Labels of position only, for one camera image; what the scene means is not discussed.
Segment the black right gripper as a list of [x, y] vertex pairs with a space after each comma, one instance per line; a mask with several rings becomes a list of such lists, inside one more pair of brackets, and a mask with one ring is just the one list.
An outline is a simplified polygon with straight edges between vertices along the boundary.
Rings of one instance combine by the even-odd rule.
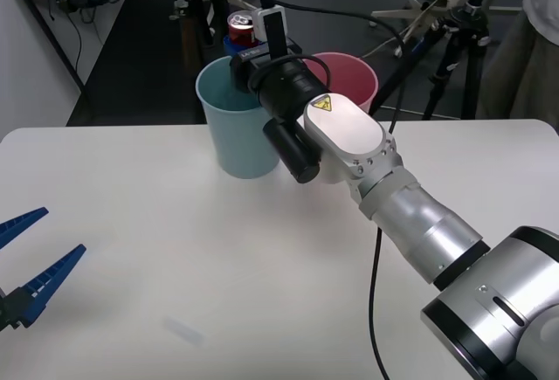
[[[248, 80], [261, 66], [272, 60], [267, 42], [258, 40], [256, 47], [243, 51], [243, 46], [235, 44], [229, 36], [223, 39], [224, 52], [232, 57], [230, 62], [233, 86], [241, 92], [248, 92]], [[300, 92], [300, 68], [291, 63], [275, 66], [259, 83], [258, 90], [264, 92]]]

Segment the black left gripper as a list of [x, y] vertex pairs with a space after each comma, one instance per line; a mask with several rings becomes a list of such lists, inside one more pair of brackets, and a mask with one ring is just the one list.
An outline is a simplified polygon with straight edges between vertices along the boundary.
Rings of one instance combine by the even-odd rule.
[[[48, 214], [45, 207], [29, 211], [0, 224], [0, 248], [3, 249], [22, 232]], [[86, 252], [78, 245], [63, 258], [49, 266], [35, 278], [7, 295], [0, 290], [0, 330], [7, 326], [28, 328], [43, 313], [48, 301]]]

